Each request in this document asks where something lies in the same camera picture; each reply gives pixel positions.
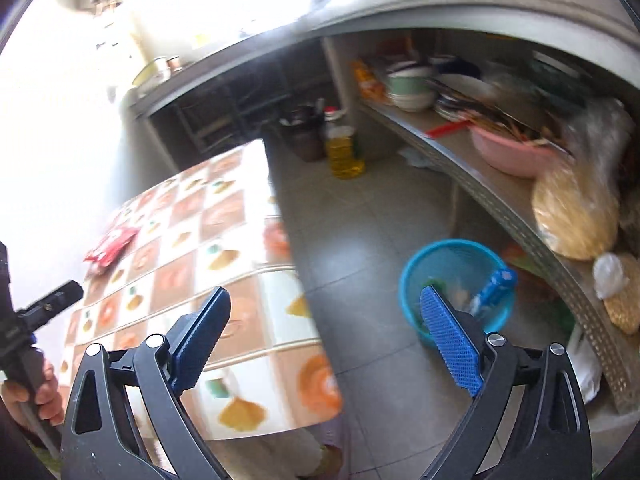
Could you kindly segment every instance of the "pink bowl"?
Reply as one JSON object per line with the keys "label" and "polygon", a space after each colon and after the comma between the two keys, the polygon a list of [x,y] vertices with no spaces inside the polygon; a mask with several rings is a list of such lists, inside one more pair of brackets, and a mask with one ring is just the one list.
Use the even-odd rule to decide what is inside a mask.
{"label": "pink bowl", "polygon": [[537,178],[562,160],[553,148],[526,146],[472,124],[471,139],[489,166],[523,178]]}

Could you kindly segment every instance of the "textured blue pad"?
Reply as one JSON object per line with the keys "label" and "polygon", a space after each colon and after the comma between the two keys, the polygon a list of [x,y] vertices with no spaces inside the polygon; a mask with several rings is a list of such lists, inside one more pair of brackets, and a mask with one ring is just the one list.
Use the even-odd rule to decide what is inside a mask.
{"label": "textured blue pad", "polygon": [[196,385],[230,314],[229,293],[220,286],[205,300],[199,311],[180,316],[167,333],[173,357],[168,382],[178,398],[184,390]]}
{"label": "textured blue pad", "polygon": [[456,384],[475,397],[483,382],[480,355],[432,286],[420,294],[420,313]]}

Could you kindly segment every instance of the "red packet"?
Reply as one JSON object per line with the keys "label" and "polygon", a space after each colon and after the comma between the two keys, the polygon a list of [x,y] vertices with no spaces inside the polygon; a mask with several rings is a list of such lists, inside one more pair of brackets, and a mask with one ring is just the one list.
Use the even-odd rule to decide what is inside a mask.
{"label": "red packet", "polygon": [[140,231],[139,227],[116,227],[105,234],[95,249],[89,251],[84,260],[92,263],[94,274],[101,274],[122,252],[124,247]]}

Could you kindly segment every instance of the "checkered tablecloth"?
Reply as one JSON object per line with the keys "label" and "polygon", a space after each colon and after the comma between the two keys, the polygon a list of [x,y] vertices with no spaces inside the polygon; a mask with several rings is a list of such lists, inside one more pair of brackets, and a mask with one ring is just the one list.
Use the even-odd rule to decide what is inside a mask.
{"label": "checkered tablecloth", "polygon": [[[204,439],[302,428],[340,412],[260,140],[149,189],[109,224],[140,232],[105,274],[84,283],[66,334],[63,397],[90,343],[137,346],[221,285],[231,295],[230,320],[198,384],[181,398]],[[129,397],[142,437],[153,437],[139,390],[129,388]]]}

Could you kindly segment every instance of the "oil bottle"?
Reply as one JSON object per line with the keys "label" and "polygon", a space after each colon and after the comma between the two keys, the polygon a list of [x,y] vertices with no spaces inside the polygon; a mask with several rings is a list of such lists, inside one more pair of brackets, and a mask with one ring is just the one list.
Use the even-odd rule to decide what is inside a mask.
{"label": "oil bottle", "polygon": [[359,153],[356,131],[346,124],[347,110],[324,109],[326,156],[331,172],[337,178],[354,178],[364,172],[364,160]]}

